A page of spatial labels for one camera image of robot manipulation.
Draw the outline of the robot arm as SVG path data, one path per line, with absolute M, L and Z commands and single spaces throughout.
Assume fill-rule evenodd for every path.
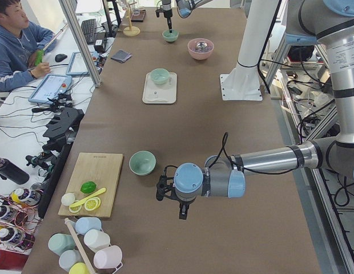
M 242 155 L 229 156 L 220 150 L 203 168 L 184 163 L 174 176 L 162 174 L 156 198 L 176 200 L 181 219 L 187 217 L 197 196 L 243 196 L 249 174 L 280 175 L 303 167 L 325 168 L 354 180 L 354 1 L 290 1 L 286 36 L 289 43 L 319 42 L 325 46 L 339 134 Z
M 211 0 L 176 0 L 177 12 L 181 18 L 187 18 L 191 15 L 192 11 L 196 8 L 211 2 Z M 156 7 L 155 14 L 159 18 L 161 14 L 167 21 L 169 33 L 172 33 L 172 1 L 161 0 L 161 5 Z

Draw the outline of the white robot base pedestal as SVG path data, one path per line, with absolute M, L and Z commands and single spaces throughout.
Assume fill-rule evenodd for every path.
M 220 76 L 222 99 L 261 101 L 258 67 L 276 21 L 279 0 L 251 2 L 236 67 Z

